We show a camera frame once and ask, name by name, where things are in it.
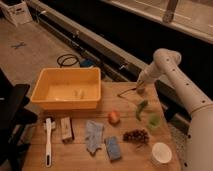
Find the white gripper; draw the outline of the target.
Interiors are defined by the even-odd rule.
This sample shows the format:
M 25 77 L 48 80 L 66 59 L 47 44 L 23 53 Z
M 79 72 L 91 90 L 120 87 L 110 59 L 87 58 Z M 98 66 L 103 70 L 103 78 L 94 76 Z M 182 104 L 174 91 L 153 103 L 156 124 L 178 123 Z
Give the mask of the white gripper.
M 157 78 L 158 74 L 154 69 L 146 68 L 139 74 L 137 87 L 144 87 L 146 84 L 152 84 Z

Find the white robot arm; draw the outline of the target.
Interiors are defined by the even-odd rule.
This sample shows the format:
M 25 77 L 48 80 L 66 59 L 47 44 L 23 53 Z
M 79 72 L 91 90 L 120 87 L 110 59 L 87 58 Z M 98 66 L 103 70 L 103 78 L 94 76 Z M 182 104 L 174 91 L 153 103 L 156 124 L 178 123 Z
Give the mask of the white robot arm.
M 213 101 L 184 74 L 178 65 L 181 54 L 160 48 L 139 74 L 136 90 L 142 92 L 165 74 L 192 119 L 188 130 L 183 171 L 213 171 Z

